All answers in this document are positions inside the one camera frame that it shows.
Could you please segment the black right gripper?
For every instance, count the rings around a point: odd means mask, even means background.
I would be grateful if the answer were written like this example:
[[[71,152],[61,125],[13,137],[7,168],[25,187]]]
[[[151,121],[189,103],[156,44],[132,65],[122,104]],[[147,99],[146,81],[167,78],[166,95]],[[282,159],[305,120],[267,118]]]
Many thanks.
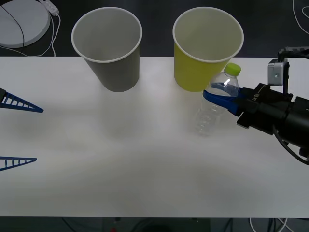
[[[287,118],[292,104],[293,94],[274,91],[262,83],[255,89],[224,83],[212,83],[211,87],[228,96],[203,90],[206,100],[239,116],[237,125],[246,129],[252,127],[269,135],[273,134],[273,126],[280,125]]]

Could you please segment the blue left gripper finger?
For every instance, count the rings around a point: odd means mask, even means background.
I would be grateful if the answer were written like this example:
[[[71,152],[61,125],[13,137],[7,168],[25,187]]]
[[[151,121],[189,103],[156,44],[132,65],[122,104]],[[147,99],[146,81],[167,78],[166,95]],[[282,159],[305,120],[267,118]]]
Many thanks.
[[[42,108],[11,94],[2,88],[0,89],[0,107],[4,109],[43,113]]]
[[[24,157],[1,157],[0,170],[5,171],[15,167],[20,167],[26,164],[33,163],[37,158],[24,158]]]

